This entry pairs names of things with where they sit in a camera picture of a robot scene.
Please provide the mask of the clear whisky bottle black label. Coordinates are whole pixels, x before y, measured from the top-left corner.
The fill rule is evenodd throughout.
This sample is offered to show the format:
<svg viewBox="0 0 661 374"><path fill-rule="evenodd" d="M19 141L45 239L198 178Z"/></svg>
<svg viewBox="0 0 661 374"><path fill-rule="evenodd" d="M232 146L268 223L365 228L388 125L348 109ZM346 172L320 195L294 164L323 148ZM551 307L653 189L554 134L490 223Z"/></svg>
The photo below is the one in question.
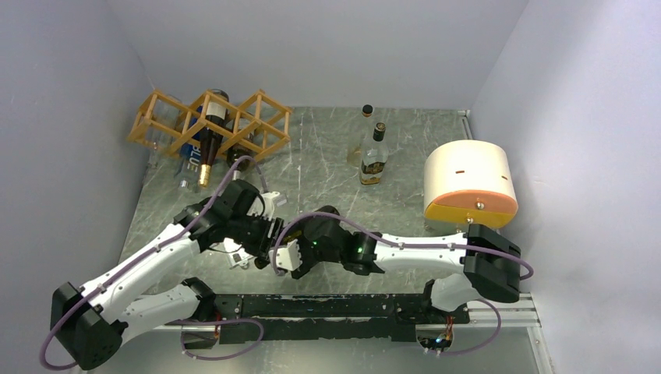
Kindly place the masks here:
<svg viewBox="0 0 661 374"><path fill-rule="evenodd" d="M383 177L389 154L384 140L385 132L386 125L378 122L375 124L373 131L362 140L359 168L359 181L362 185L378 184Z"/></svg>

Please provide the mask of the clear round glass bottle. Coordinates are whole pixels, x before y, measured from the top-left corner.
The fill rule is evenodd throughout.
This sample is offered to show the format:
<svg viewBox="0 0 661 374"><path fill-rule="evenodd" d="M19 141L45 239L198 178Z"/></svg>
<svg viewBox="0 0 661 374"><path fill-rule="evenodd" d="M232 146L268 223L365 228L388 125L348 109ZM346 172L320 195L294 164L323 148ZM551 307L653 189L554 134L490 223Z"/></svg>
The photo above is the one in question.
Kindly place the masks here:
<svg viewBox="0 0 661 374"><path fill-rule="evenodd" d="M346 161L349 166L354 168L357 168L360 164L362 156L361 144L362 140L369 132L370 117L372 115L373 106L371 104L363 105L361 115L358 117L358 121L352 126L351 132L349 133Z"/></svg>

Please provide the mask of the dark green wine bottle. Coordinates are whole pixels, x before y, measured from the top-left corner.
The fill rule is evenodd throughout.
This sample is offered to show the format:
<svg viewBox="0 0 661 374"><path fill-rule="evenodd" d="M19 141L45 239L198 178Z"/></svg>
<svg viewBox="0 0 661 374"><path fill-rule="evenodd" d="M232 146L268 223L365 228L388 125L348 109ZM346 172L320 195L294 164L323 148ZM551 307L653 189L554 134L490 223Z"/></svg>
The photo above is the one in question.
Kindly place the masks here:
<svg viewBox="0 0 661 374"><path fill-rule="evenodd" d="M267 253L264 253L264 254L260 254L260 255L254 256L253 263L254 263L254 266L255 266L258 270L263 270L263 269L265 269L265 268L267 268L267 267L272 268L272 267L273 267L273 264L272 264L272 253L271 253L271 252L267 252Z"/></svg>

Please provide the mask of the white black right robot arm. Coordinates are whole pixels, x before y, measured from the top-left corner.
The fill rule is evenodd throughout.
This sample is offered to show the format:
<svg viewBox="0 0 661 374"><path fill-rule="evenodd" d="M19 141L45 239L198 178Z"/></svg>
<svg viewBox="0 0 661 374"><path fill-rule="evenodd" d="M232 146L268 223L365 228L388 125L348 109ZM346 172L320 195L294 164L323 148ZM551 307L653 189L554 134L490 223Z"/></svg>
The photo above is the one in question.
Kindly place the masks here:
<svg viewBox="0 0 661 374"><path fill-rule="evenodd" d="M441 270L447 276L426 285L422 316L440 322L460 305L477 299L515 303L521 269L529 266L512 241L484 224L440 237L402 237L366 228L337 213L315 211L290 221L279 234L275 266L292 277L318 263L339 263L360 276L395 270Z"/></svg>

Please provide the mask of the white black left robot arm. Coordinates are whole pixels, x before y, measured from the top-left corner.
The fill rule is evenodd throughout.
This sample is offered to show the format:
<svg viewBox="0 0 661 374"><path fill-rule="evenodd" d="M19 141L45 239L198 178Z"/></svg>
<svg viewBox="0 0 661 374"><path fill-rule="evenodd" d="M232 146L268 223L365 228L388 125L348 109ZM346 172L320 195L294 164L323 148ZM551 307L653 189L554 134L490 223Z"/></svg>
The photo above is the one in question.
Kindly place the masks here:
<svg viewBox="0 0 661 374"><path fill-rule="evenodd" d="M257 257L268 254L278 222L277 207L286 196L260 192L234 180L222 192L186 206L154 239L106 273L75 286L58 287L51 299L50 332L41 347L41 364L52 340L71 355L75 366L103 365L129 340L180 319L204 324L216 312L215 293L198 279L185 280L157 295L143 292L178 264L234 242Z"/></svg>

